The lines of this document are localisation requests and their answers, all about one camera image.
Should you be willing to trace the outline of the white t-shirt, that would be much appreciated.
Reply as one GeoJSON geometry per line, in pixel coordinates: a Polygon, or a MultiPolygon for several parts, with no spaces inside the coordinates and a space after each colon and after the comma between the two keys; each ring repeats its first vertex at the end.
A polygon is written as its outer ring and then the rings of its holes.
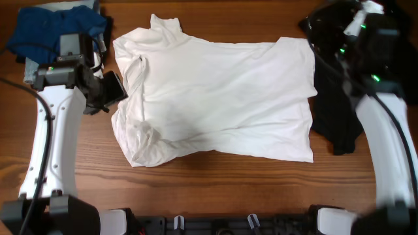
{"type": "Polygon", "coordinates": [[[200,151],[310,163],[315,58],[306,39],[221,43],[150,18],[114,40],[128,94],[112,116],[131,166],[200,151]]]}

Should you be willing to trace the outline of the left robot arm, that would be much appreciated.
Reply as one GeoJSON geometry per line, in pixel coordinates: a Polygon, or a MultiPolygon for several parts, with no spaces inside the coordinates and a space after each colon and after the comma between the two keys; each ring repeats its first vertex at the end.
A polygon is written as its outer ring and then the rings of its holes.
{"type": "Polygon", "coordinates": [[[53,63],[40,65],[27,91],[37,99],[29,168],[17,200],[1,221],[13,234],[127,234],[123,209],[99,211],[77,197],[75,159],[82,116],[107,112],[127,92],[114,72],[101,72],[99,43],[83,33],[60,37],[53,63]]]}

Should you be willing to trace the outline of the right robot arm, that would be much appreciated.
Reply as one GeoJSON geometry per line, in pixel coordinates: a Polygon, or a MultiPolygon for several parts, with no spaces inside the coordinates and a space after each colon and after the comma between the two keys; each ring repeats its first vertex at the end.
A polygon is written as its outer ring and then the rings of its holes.
{"type": "Polygon", "coordinates": [[[365,215],[312,206],[316,234],[416,234],[417,153],[400,76],[400,43],[409,20],[394,1],[333,1],[306,17],[317,61],[342,81],[367,137],[376,208],[365,215]]]}

